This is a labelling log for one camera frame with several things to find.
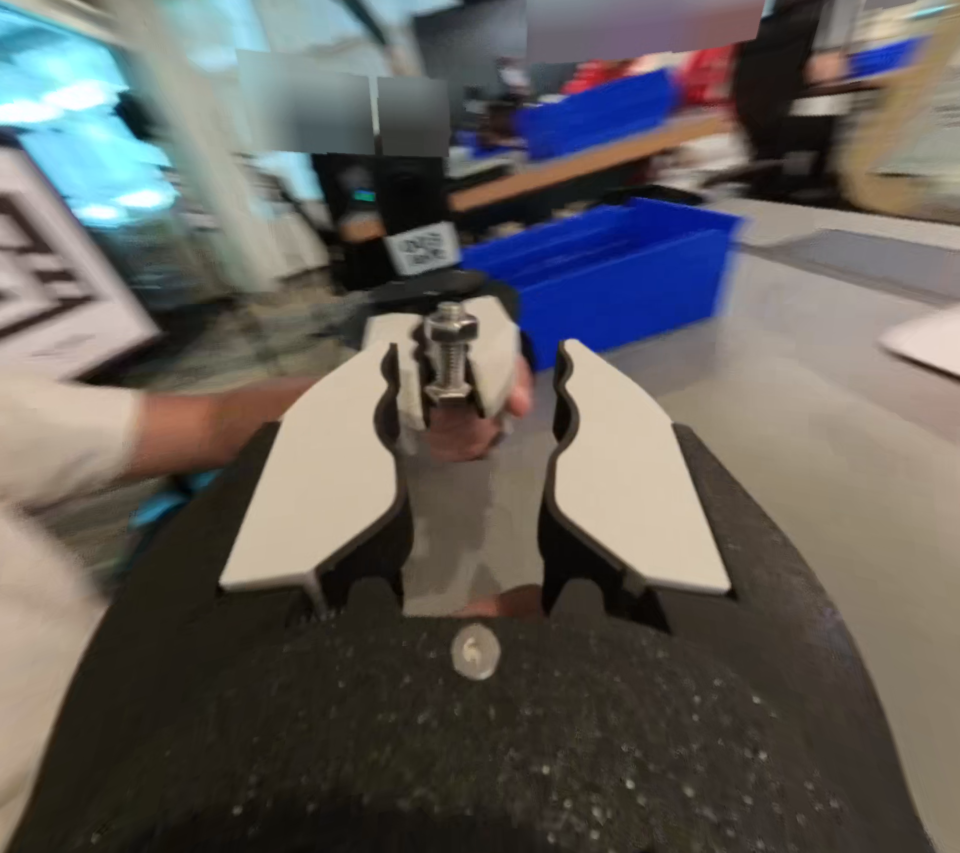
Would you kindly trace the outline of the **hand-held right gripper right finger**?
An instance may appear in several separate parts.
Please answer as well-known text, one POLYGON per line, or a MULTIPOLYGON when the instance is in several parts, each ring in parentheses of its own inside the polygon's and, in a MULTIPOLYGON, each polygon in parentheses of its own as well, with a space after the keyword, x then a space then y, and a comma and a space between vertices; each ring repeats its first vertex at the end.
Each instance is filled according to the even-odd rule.
POLYGON ((730 598, 734 585, 676 425, 640 385, 577 339, 558 344, 551 453, 538 514, 541 603, 570 583, 600 610, 663 620, 662 592, 730 598))

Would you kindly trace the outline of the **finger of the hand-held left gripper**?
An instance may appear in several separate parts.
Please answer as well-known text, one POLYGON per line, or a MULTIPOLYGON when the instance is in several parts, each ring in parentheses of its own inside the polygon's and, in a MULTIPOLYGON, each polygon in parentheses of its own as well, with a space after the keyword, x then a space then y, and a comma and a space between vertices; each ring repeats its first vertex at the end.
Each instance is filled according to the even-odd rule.
POLYGON ((366 322, 366 347, 390 343, 397 348, 399 448, 405 454, 418 451, 426 430, 423 387, 430 369, 424 372, 422 333, 423 319, 411 313, 386 313, 366 322))
POLYGON ((506 410, 517 379, 521 331, 495 296, 467 299, 463 307, 477 322, 476 338, 466 353, 472 401, 480 416, 497 417, 506 410))

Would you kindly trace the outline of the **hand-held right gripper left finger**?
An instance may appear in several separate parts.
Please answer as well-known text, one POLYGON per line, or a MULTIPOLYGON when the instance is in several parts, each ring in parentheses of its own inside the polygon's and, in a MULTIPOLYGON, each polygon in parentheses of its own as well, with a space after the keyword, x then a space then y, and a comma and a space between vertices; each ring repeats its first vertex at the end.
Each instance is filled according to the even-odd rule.
POLYGON ((227 594, 301 590, 340 609, 380 579, 403 607, 413 520, 399 456, 399 351, 376 343, 282 415, 222 568, 227 594))

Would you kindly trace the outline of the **steel hex bolt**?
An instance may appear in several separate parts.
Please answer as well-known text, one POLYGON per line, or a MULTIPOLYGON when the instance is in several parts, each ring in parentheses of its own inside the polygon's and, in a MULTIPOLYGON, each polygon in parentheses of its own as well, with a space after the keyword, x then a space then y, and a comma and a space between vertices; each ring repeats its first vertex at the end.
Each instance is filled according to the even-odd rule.
MULTIPOLYGON (((462 302, 446 301, 429 314, 442 312, 468 311, 462 302)), ((473 343, 461 346, 438 346, 425 339, 427 355, 433 367, 433 379, 424 388, 431 405, 440 407, 465 402, 473 387, 467 374, 468 356, 473 343)))

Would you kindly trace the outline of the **steel hex nut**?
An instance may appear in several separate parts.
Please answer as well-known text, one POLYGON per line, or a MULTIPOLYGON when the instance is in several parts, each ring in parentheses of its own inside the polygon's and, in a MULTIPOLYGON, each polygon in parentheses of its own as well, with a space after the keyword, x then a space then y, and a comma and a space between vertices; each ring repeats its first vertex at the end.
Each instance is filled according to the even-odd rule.
POLYGON ((478 338, 479 320, 465 310, 437 310, 423 323, 426 341, 438 346, 470 345, 478 338))

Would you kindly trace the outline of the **blue plastic bin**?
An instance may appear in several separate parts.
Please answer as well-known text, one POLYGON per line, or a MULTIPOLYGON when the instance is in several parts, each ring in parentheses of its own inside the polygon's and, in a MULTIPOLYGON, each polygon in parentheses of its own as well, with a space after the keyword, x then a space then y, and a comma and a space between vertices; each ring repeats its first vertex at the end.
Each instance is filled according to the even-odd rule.
POLYGON ((462 263, 516 290, 542 371, 565 340, 600 354, 712 319, 742 228, 734 214, 634 198, 467 247, 462 263))
POLYGON ((677 102, 672 72, 661 68, 525 107, 515 127, 528 159, 544 162, 659 127, 677 102))

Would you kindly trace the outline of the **person's left forearm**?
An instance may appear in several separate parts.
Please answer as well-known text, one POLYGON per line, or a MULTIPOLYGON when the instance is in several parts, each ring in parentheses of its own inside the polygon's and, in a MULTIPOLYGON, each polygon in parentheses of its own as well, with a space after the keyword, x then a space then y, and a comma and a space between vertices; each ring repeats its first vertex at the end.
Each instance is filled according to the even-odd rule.
POLYGON ((146 392, 126 476, 152 479, 224 468, 318 382, 287 377, 216 393, 146 392))

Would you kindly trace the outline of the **person's left hand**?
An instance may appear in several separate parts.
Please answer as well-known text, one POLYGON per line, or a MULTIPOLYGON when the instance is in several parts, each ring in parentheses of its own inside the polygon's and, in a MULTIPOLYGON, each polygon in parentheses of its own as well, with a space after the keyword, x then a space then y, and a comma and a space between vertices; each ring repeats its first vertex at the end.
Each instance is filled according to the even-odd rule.
POLYGON ((484 419, 467 403, 449 403, 433 408, 424 438, 435 459, 445 463, 483 460, 498 445, 510 423, 530 414, 533 374, 523 356, 518 358, 515 367, 509 397, 497 415, 484 419))

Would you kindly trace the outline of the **device with green display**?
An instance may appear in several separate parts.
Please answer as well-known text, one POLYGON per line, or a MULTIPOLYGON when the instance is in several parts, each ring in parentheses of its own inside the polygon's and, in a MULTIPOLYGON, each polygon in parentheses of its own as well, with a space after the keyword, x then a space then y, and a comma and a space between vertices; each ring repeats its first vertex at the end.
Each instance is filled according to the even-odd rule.
POLYGON ((339 182, 344 197, 344 219, 380 218, 374 177, 366 164, 352 163, 345 167, 339 174, 339 182))

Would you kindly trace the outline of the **blue mesh office chair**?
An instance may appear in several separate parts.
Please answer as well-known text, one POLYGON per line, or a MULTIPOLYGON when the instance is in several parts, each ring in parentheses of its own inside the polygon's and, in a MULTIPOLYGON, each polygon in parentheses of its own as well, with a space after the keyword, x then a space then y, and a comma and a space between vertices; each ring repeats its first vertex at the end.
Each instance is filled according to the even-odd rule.
POLYGON ((187 507, 219 475, 220 470, 169 476, 131 512, 127 529, 137 535, 163 524, 187 507))

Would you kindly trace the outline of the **wooden desk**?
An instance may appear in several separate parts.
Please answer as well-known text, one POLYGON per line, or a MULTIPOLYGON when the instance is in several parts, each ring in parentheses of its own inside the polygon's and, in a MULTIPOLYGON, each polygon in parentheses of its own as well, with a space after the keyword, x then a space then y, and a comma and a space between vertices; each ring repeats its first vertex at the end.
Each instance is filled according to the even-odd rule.
POLYGON ((528 163, 519 171, 486 184, 456 189, 448 206, 454 214, 498 204, 543 191, 576 179, 638 163, 683 144, 726 134, 734 118, 721 110, 694 111, 669 118, 639 134, 611 140, 557 159, 528 163))

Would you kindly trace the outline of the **person in white shirt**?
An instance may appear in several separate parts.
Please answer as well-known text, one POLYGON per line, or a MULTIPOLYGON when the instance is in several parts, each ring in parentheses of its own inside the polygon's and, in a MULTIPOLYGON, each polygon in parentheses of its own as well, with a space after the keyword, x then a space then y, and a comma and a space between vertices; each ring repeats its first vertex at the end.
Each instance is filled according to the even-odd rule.
POLYGON ((3 377, 1 387, 1 840, 13 836, 66 690, 105 604, 36 518, 110 487, 138 438, 137 391, 3 377))

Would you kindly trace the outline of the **framed marker sign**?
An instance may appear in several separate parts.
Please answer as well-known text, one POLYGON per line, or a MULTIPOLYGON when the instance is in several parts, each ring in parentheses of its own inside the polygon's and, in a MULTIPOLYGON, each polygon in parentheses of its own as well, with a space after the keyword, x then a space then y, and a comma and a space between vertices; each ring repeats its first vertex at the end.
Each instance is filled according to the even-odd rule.
POLYGON ((87 380, 163 338, 18 138, 2 130, 2 373, 87 380))

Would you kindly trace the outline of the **black office chair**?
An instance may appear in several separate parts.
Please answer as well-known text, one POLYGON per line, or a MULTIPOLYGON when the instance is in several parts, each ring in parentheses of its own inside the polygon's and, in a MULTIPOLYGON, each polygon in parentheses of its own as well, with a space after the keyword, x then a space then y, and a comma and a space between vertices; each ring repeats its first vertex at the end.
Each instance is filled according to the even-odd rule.
POLYGON ((807 96, 817 33, 834 0, 774 0, 754 39, 739 43, 731 76, 733 110, 748 159, 739 179, 750 199, 841 200, 834 151, 849 101, 807 96))

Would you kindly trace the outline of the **wooden document stand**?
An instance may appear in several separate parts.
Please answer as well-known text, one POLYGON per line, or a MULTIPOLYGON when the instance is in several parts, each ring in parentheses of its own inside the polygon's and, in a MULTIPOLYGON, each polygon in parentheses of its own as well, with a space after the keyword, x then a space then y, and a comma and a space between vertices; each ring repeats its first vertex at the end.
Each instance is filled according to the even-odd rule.
POLYGON ((958 226, 958 45, 954 6, 847 140, 839 173, 856 206, 958 226))

